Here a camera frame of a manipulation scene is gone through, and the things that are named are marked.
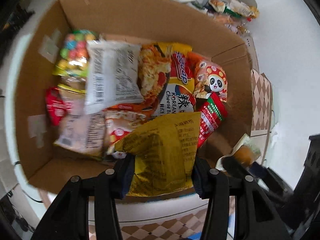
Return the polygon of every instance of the screw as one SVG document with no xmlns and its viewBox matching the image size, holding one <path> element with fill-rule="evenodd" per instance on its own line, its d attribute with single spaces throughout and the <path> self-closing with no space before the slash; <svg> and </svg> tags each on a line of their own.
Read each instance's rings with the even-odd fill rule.
<svg viewBox="0 0 320 240">
<path fill-rule="evenodd" d="M 112 175 L 112 174 L 114 174 L 115 173 L 115 170 L 114 169 L 107 169 L 106 170 L 106 174 L 107 175 Z"/>
<path fill-rule="evenodd" d="M 253 181 L 253 177 L 250 176 L 250 175 L 245 176 L 244 179 L 245 179 L 246 181 L 248 181 L 248 182 L 252 182 L 252 181 Z"/>
<path fill-rule="evenodd" d="M 71 177 L 71 182 L 78 182 L 79 181 L 79 176 L 73 176 L 73 177 Z"/>
<path fill-rule="evenodd" d="M 217 169 L 210 169 L 210 173 L 213 175 L 217 175 L 219 171 Z"/>
</svg>

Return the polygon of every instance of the cardboard box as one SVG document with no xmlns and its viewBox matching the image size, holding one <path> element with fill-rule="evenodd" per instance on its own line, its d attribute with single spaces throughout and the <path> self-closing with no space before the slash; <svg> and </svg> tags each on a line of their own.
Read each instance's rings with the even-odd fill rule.
<svg viewBox="0 0 320 240">
<path fill-rule="evenodd" d="M 17 147 L 25 176 L 33 186 L 58 193 L 71 176 L 89 178 L 108 168 L 52 144 L 58 134 L 46 116 L 44 95 L 58 82 L 52 75 L 57 48 L 71 29 L 89 29 L 136 42 L 191 45 L 195 52 L 220 64 L 228 78 L 228 118 L 207 140 L 202 155 L 214 163 L 229 153 L 244 133 L 250 134 L 251 66 L 240 37 L 171 0 L 57 0 L 26 51 L 15 94 Z"/>
</svg>

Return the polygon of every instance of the white package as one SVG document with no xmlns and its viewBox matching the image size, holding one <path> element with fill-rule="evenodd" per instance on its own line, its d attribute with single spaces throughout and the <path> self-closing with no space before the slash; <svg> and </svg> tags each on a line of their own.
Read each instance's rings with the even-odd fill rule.
<svg viewBox="0 0 320 240">
<path fill-rule="evenodd" d="M 119 41 L 89 41 L 89 73 L 84 111 L 93 114 L 107 107 L 141 103 L 137 85 L 140 45 Z"/>
</svg>

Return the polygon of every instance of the panda cartoon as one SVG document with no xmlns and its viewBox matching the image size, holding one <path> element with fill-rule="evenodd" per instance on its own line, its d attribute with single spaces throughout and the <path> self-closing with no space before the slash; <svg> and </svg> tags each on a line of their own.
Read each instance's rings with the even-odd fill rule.
<svg viewBox="0 0 320 240">
<path fill-rule="evenodd" d="M 204 90 L 207 93 L 215 92 L 217 95 L 219 92 L 223 90 L 224 81 L 223 79 L 217 74 L 211 74 L 208 76 L 209 85 L 204 85 Z"/>
</svg>

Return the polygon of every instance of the gumball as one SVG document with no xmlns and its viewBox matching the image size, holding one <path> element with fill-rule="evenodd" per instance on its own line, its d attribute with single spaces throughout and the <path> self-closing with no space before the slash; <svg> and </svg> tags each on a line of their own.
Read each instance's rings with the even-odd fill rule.
<svg viewBox="0 0 320 240">
<path fill-rule="evenodd" d="M 60 50 L 60 56 L 63 57 L 64 59 L 68 58 L 69 50 L 67 48 L 63 48 Z"/>
<path fill-rule="evenodd" d="M 77 45 L 76 41 L 68 41 L 66 44 L 67 49 L 75 49 Z"/>
<path fill-rule="evenodd" d="M 61 68 L 61 69 L 63 69 L 63 70 L 65 70 L 65 69 L 68 68 L 68 64 L 69 64 L 68 61 L 66 61 L 65 59 L 61 59 L 61 60 L 59 60 L 59 62 L 58 62 L 58 67 Z"/>
<path fill-rule="evenodd" d="M 83 41 L 84 40 L 84 35 L 82 33 L 75 34 L 75 40 L 76 41 Z"/>
<path fill-rule="evenodd" d="M 77 57 L 77 50 L 76 49 L 70 50 L 68 56 L 70 59 L 75 59 Z"/>
<path fill-rule="evenodd" d="M 66 37 L 66 41 L 74 41 L 76 39 L 76 36 L 74 34 L 68 34 Z"/>
<path fill-rule="evenodd" d="M 88 57 L 88 52 L 86 49 L 79 49 L 77 53 L 77 57 Z"/>
<path fill-rule="evenodd" d="M 87 43 L 86 43 L 85 41 L 79 41 L 79 42 L 77 43 L 76 48 L 77 48 L 77 49 L 85 49 L 86 44 L 87 44 Z"/>
<path fill-rule="evenodd" d="M 88 33 L 85 36 L 85 40 L 86 41 L 92 41 L 92 40 L 95 40 L 95 39 L 96 39 L 96 36 L 94 36 L 92 33 Z"/>
</svg>

